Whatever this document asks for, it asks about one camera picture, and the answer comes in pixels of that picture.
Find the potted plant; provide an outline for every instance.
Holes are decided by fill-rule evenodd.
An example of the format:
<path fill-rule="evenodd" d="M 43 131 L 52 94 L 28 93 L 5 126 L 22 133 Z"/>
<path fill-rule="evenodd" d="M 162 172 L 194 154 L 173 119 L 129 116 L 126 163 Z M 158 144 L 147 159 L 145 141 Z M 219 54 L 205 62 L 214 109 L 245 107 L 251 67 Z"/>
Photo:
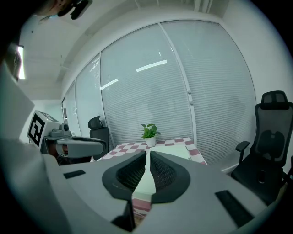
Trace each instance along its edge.
<path fill-rule="evenodd" d="M 144 127 L 143 130 L 143 135 L 141 138 L 146 140 L 146 144 L 148 145 L 148 147 L 153 147 L 156 145 L 156 134 L 161 134 L 160 132 L 157 131 L 157 127 L 154 124 L 142 124 L 142 126 Z"/>

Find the desk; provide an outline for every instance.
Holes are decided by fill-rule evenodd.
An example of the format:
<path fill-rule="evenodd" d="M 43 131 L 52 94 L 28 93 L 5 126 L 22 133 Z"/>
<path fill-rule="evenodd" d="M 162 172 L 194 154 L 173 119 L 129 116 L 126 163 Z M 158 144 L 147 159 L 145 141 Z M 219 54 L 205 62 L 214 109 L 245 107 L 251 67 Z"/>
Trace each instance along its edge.
<path fill-rule="evenodd" d="M 172 149 L 173 153 L 161 151 L 162 147 L 164 146 L 170 146 L 170 148 L 174 146 Z M 150 211 L 151 197 L 152 194 L 156 192 L 153 178 L 149 171 L 150 150 L 157 149 L 159 152 L 173 154 L 180 157 L 180 151 L 185 153 L 182 149 L 180 149 L 180 146 L 186 148 L 187 155 L 189 155 L 189 158 L 186 156 L 186 154 L 182 154 L 182 157 L 206 165 L 206 161 L 190 138 L 177 138 L 172 140 L 157 141 L 156 145 L 151 148 L 147 146 L 146 142 L 123 143 L 121 145 L 117 145 L 109 153 L 97 160 L 107 160 L 123 156 L 126 153 L 141 152 L 143 150 L 146 152 L 146 172 L 132 195 L 132 205 L 136 219 L 143 219 Z"/>

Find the red and white tablecloth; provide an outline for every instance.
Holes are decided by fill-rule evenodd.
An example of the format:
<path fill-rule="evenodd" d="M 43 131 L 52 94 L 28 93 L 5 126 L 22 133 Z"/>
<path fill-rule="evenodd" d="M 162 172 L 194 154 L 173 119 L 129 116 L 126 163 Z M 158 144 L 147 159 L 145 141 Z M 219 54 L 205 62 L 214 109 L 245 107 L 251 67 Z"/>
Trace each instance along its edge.
<path fill-rule="evenodd" d="M 170 145 L 185 145 L 192 161 L 206 164 L 206 161 L 204 160 L 204 158 L 194 145 L 193 141 L 189 137 L 156 142 L 156 146 Z M 150 147 L 147 146 L 146 142 L 123 143 L 121 145 L 117 145 L 113 150 L 111 150 L 109 153 L 107 153 L 105 156 L 98 159 L 97 161 L 110 159 L 113 157 L 120 157 L 126 153 L 141 152 L 143 150 L 146 153 L 150 151 Z"/>
<path fill-rule="evenodd" d="M 189 137 L 156 142 L 156 146 L 170 145 L 185 145 L 192 161 L 206 164 L 206 161 Z M 146 142 L 123 143 L 121 145 L 117 145 L 113 150 L 111 150 L 109 153 L 107 153 L 105 156 L 98 159 L 97 161 L 120 157 L 126 153 L 141 152 L 143 150 L 146 152 L 146 154 L 151 150 L 151 148 L 147 146 Z M 136 198 L 132 199 L 132 206 L 136 224 L 139 224 L 147 215 L 147 213 L 151 210 L 150 201 L 143 201 Z"/>

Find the white blind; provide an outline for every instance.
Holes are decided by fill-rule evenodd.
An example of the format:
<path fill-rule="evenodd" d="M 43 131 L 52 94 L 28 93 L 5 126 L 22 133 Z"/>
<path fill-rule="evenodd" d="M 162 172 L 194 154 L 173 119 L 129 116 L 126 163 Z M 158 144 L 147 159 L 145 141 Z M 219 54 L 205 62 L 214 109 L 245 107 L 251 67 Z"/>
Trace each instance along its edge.
<path fill-rule="evenodd" d="M 184 81 L 158 25 L 138 30 L 102 51 L 103 105 L 114 144 L 143 141 L 141 124 L 159 139 L 192 136 Z"/>
<path fill-rule="evenodd" d="M 81 132 L 78 125 L 76 104 L 75 104 L 75 81 L 66 93 L 66 114 L 67 122 L 70 131 L 74 131 L 76 136 L 81 136 Z"/>
<path fill-rule="evenodd" d="M 208 164 L 236 164 L 239 142 L 255 135 L 255 93 L 237 46 L 215 23 L 162 24 L 185 69 L 194 101 L 197 147 Z"/>
<path fill-rule="evenodd" d="M 105 126 L 100 94 L 100 54 L 97 55 L 76 78 L 76 107 L 81 135 L 89 137 L 87 124 L 91 118 L 101 116 Z"/>

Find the black office chair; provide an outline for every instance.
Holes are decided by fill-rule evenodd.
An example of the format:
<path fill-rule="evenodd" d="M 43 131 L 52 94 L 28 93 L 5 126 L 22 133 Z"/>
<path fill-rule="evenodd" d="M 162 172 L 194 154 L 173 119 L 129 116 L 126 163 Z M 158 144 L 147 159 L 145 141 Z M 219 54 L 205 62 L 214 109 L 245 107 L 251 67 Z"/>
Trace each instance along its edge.
<path fill-rule="evenodd" d="M 99 118 L 100 116 L 94 117 L 87 124 L 88 128 L 90 129 L 91 138 L 100 139 L 106 142 L 104 151 L 99 155 L 94 155 L 94 160 L 102 158 L 109 152 L 109 129 L 107 127 L 103 127 L 103 124 Z"/>
<path fill-rule="evenodd" d="M 276 200 L 293 128 L 293 103 L 283 91 L 262 96 L 255 106 L 256 136 L 250 154 L 242 161 L 248 141 L 239 143 L 239 165 L 232 177 L 252 190 L 267 205 Z"/>

